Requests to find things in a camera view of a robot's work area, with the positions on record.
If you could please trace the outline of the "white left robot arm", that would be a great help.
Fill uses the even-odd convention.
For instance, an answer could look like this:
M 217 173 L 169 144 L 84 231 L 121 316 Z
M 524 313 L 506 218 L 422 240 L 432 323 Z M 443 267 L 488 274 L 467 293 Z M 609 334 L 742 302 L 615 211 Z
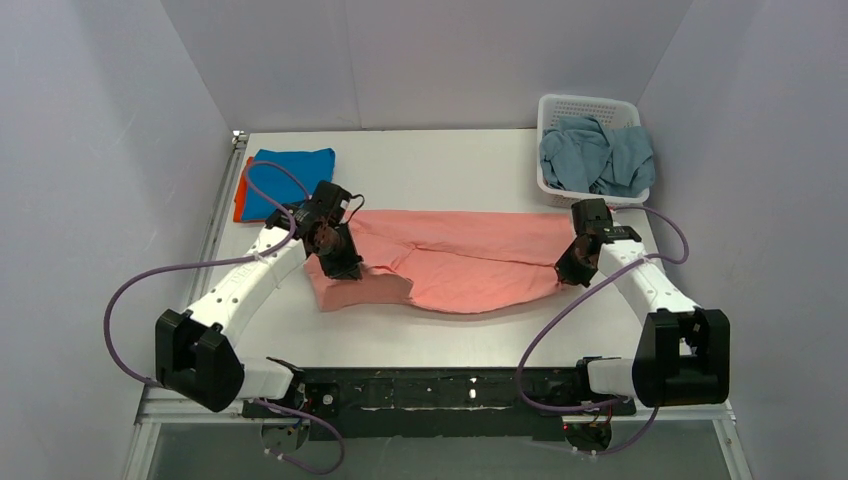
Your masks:
M 306 261 L 318 261 L 330 280 L 362 279 L 348 206 L 363 199 L 320 181 L 309 199 L 276 207 L 250 249 L 208 293 L 182 312 L 168 309 L 159 317 L 157 381 L 212 412 L 238 400 L 285 398 L 300 369 L 272 357 L 240 357 L 236 345 L 254 314 Z

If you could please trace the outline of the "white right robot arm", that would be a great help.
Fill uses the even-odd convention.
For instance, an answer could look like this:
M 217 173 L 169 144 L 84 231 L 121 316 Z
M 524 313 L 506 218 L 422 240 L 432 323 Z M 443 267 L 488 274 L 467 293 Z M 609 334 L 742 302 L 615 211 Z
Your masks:
M 587 358 L 578 370 L 589 392 L 631 397 L 647 407 L 721 404 L 730 389 L 730 322 L 705 309 L 665 275 L 630 226 L 602 199 L 571 207 L 575 238 L 555 264 L 562 284 L 589 288 L 602 274 L 641 323 L 630 358 Z

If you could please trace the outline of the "pink t shirt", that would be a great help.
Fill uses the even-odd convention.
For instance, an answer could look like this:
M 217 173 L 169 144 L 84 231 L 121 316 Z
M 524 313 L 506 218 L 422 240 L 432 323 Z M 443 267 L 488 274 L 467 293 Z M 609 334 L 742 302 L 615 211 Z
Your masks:
M 554 265 L 575 238 L 557 213 L 368 210 L 350 229 L 360 280 L 331 280 L 316 258 L 304 265 L 323 312 L 406 304 L 479 314 L 533 302 L 560 291 Z

